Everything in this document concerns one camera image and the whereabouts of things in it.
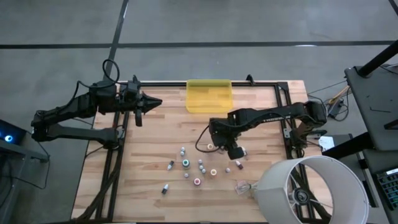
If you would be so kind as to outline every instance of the lamp shade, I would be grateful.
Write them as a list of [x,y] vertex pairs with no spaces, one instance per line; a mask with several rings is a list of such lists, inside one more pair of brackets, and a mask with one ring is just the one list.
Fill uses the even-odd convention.
[[280,161],[263,173],[254,196],[270,224],[302,223],[290,208],[287,183],[291,171],[303,164],[325,181],[333,201],[330,224],[366,223],[369,202],[362,183],[344,164],[327,156],[308,156]]

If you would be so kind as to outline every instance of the concrete floor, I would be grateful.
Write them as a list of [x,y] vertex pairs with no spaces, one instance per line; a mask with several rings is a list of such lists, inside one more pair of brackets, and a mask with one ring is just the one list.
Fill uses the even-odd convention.
[[[111,43],[121,4],[3,0],[0,44]],[[130,0],[119,42],[396,40],[397,24],[388,0]],[[251,74],[256,80],[304,80],[311,92],[343,81],[345,68],[366,63],[385,47],[118,49],[115,61],[122,80],[133,74],[141,80],[242,80]],[[109,49],[0,50],[0,118],[30,129],[34,112],[65,104],[77,80],[102,79],[108,55]],[[343,87],[314,95],[327,99]],[[330,134],[366,130],[352,96],[349,102],[348,119],[325,125]],[[52,160],[48,186],[23,187],[14,223],[70,218],[87,142],[58,139],[44,146]],[[36,144],[27,147],[38,150]],[[46,165],[34,165],[25,178],[42,183],[45,171]]]

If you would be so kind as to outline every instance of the yellow tray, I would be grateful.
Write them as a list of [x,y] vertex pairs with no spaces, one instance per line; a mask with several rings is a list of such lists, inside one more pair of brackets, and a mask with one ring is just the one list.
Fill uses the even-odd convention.
[[185,106],[190,113],[227,113],[232,109],[231,80],[188,80]]

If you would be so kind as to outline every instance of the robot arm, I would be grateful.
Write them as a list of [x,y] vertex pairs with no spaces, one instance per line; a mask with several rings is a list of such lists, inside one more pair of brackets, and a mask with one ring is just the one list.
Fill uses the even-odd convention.
[[89,87],[88,93],[77,96],[68,104],[48,111],[37,111],[31,122],[32,138],[51,141],[57,138],[95,140],[105,148],[118,144],[116,127],[102,130],[63,127],[58,123],[72,118],[90,118],[97,110],[101,114],[133,111],[136,125],[142,126],[142,113],[162,104],[162,100],[140,93],[141,83],[134,76],[132,81],[120,86],[119,93],[111,80],[100,81]]
[[257,127],[259,124],[283,119],[299,119],[302,121],[297,129],[290,132],[293,146],[306,147],[307,135],[326,123],[325,110],[322,104],[308,101],[288,106],[254,110],[239,109],[228,113],[227,118],[210,118],[209,132],[214,146],[228,152],[230,159],[243,157],[241,147],[236,140],[243,131]]

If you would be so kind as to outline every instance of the wooden table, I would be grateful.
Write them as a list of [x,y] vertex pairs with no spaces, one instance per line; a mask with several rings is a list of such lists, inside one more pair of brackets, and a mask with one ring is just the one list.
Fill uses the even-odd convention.
[[[303,81],[288,81],[292,102],[306,102]],[[238,144],[248,151],[248,159],[241,159],[244,169],[239,170],[226,154],[204,154],[195,149],[195,141],[208,125],[210,117],[225,114],[191,114],[185,109],[185,87],[143,87],[145,93],[163,99],[161,106],[143,116],[143,127],[135,126],[130,116],[126,132],[121,176],[113,221],[121,222],[264,222],[257,203],[250,193],[237,195],[238,180],[256,182],[262,173],[278,161],[284,160],[285,148],[279,122],[266,123],[242,134]],[[270,87],[233,87],[234,110],[238,108],[264,109],[276,107],[275,92]],[[111,127],[113,114],[97,114],[95,128]],[[199,147],[211,143],[208,131]],[[100,147],[91,142],[88,152]],[[180,156],[185,147],[186,155]],[[317,147],[308,146],[305,155],[320,155]],[[101,185],[106,151],[90,155],[83,166],[72,217],[78,217],[91,203]],[[183,170],[182,160],[189,159],[191,168]],[[198,169],[202,159],[203,175]],[[173,160],[172,170],[167,165]],[[210,170],[216,169],[215,178]],[[307,170],[312,191],[319,200],[330,202],[330,194],[321,177]],[[201,186],[193,185],[201,178]],[[161,191],[169,184],[166,195]]]

